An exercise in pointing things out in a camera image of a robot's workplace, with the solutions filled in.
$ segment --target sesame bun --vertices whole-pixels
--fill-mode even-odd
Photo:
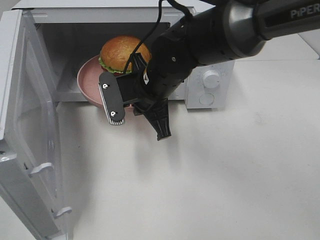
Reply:
[[[134,36],[121,35],[107,41],[100,52],[100,64],[107,70],[112,69],[116,73],[122,73],[130,54],[139,44],[140,39]],[[141,53],[146,63],[151,59],[151,53],[143,43],[137,53]],[[132,64],[128,66],[128,71],[132,70]]]

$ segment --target microwave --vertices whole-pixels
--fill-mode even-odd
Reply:
[[[110,38],[142,38],[158,15],[157,1],[106,2],[22,0],[0,21],[0,195],[37,240],[68,239],[57,105],[86,101],[81,66]],[[182,17],[164,6],[146,46]],[[234,63],[195,68],[169,100],[224,107]]]

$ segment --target table surface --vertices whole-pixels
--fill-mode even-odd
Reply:
[[[227,103],[171,102],[172,137],[58,106],[74,239],[318,240],[320,61],[237,61]]]

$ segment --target white knob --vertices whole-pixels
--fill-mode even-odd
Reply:
[[[206,71],[203,74],[203,85],[207,89],[214,89],[219,86],[221,80],[220,73],[214,70]]]

